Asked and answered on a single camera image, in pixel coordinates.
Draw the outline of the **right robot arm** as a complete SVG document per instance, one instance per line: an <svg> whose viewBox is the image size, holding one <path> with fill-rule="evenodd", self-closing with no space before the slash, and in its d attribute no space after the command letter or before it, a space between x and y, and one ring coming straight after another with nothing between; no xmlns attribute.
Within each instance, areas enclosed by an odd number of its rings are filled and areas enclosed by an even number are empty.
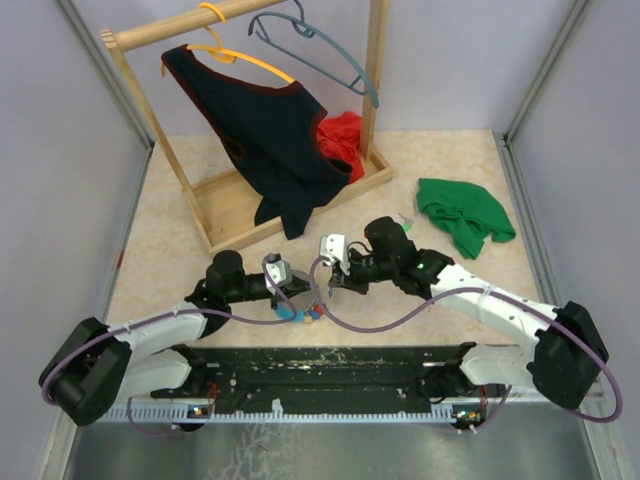
<svg viewBox="0 0 640 480"><path fill-rule="evenodd" d="M599 377L610 378L608 351L588 310L539 303L499 288L451 257L419 249L391 217L365 228L369 248L350 247L341 234L322 237L319 254L332 270L330 286L366 294L370 284L392 282L407 295L465 314L511 340L473 344L446 372L461 396L480 385L537 390L557 406L576 410Z"/></svg>

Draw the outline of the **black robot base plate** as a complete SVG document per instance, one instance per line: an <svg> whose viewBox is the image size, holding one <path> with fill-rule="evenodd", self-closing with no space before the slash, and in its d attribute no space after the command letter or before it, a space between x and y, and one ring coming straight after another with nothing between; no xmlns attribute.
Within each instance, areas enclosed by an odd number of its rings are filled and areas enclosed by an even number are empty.
<svg viewBox="0 0 640 480"><path fill-rule="evenodd" d="M185 385L154 399L211 399L219 414L267 413L278 400L287 414L428 413L433 402L480 393L459 366L470 346L182 348L195 363Z"/></svg>

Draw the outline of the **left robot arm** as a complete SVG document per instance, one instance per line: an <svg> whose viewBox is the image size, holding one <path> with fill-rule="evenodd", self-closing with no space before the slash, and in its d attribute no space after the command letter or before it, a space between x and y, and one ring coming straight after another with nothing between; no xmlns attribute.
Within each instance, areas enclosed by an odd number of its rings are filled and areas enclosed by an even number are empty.
<svg viewBox="0 0 640 480"><path fill-rule="evenodd" d="M238 252L222 251L194 291L165 313L123 326L81 321L41 373L42 397L86 426L136 396L211 392L207 363L189 342L220 330L235 303L290 302L309 289L308 276L278 254L264 259L261 272L248 274Z"/></svg>

